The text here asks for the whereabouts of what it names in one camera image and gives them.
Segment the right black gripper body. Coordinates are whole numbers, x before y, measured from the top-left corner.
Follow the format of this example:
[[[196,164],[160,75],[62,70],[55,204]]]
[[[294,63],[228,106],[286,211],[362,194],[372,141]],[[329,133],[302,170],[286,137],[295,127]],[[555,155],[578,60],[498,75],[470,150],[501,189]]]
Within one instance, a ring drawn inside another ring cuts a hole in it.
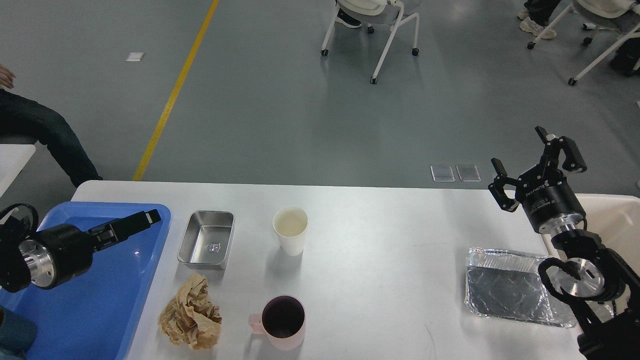
[[[585,219],[586,212],[561,170],[533,167],[518,181],[518,202],[537,234],[546,234],[546,223],[553,219],[569,217],[575,224]]]

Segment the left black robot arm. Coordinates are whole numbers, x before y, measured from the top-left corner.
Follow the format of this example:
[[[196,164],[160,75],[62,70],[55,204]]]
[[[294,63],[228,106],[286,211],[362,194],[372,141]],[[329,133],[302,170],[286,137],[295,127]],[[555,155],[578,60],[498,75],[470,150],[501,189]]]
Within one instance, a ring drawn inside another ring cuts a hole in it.
[[[5,207],[1,219],[1,287],[10,293],[31,284],[50,290],[73,280],[89,271],[94,253],[162,221],[158,209],[152,209],[112,219],[87,231],[68,223],[38,230],[38,211],[28,203]]]

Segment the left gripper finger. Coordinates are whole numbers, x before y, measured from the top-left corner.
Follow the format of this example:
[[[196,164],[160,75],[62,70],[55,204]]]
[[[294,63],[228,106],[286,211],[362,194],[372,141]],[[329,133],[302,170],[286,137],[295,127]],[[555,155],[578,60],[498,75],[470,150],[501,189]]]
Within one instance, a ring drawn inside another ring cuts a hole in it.
[[[123,242],[128,237],[149,229],[160,221],[162,217],[157,209],[140,211],[124,218],[114,219],[103,226],[102,241]]]
[[[94,236],[132,236],[146,229],[146,215],[129,215],[90,228]]]

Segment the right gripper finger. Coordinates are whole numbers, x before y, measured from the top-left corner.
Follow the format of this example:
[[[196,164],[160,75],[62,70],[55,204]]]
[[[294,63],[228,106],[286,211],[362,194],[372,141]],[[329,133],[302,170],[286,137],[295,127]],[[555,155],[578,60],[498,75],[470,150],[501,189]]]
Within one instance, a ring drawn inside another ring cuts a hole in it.
[[[521,178],[511,178],[508,176],[503,163],[498,158],[491,158],[491,164],[496,173],[493,182],[487,187],[500,209],[506,212],[515,212],[520,205],[517,198],[510,198],[505,192],[505,186],[513,186],[515,191],[523,187]]]
[[[573,139],[562,136],[557,137],[549,134],[542,126],[535,126],[535,132],[544,144],[544,150],[538,167],[542,170],[558,169],[560,153],[564,153],[564,162],[561,165],[562,170],[569,173],[584,173],[587,170],[586,162],[580,153],[576,142]]]

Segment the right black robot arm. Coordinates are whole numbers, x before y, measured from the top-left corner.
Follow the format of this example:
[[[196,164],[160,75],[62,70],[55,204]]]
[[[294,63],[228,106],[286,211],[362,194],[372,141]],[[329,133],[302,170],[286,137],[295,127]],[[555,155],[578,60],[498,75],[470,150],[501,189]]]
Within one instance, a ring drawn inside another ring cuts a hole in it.
[[[522,207],[532,229],[549,235],[553,248],[566,256],[543,260],[538,274],[547,292],[576,317],[580,353],[588,360],[637,360],[639,276],[597,233],[579,227],[588,223],[586,212],[566,176],[587,169],[576,143],[542,126],[535,132],[544,144],[538,164],[512,178],[492,158],[496,176],[488,189],[501,210]]]

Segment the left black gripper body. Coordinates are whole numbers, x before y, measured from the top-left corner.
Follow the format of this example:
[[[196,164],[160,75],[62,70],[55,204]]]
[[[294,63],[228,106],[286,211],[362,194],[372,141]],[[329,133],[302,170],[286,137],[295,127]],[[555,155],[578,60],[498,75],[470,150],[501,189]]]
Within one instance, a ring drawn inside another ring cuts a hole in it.
[[[63,223],[28,236],[19,244],[19,251],[30,272],[30,282],[50,290],[87,272],[94,253],[115,244],[118,236],[110,226],[82,231]]]

